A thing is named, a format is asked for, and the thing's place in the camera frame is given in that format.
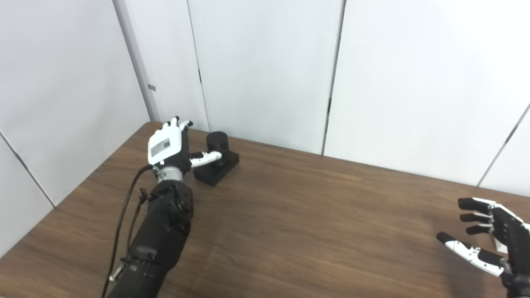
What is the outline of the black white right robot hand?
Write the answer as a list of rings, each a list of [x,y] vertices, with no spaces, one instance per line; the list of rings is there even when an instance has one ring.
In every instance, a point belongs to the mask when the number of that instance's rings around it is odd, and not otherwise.
[[[460,215],[462,222],[477,222],[466,228],[469,235],[488,234],[495,252],[475,247],[460,241],[446,232],[436,235],[445,247],[463,258],[467,263],[484,272],[499,277],[508,298],[530,296],[530,237],[529,224],[507,207],[492,200],[464,197],[458,199],[458,207],[466,214]]]

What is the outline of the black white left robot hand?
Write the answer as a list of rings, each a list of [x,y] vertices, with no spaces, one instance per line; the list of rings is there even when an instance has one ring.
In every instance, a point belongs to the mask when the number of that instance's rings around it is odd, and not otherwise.
[[[189,150],[188,130],[193,122],[185,120],[181,124],[178,116],[163,124],[148,140],[148,163],[154,168],[177,168],[182,173],[192,168],[204,166],[222,158],[219,151],[199,151],[191,153]]]

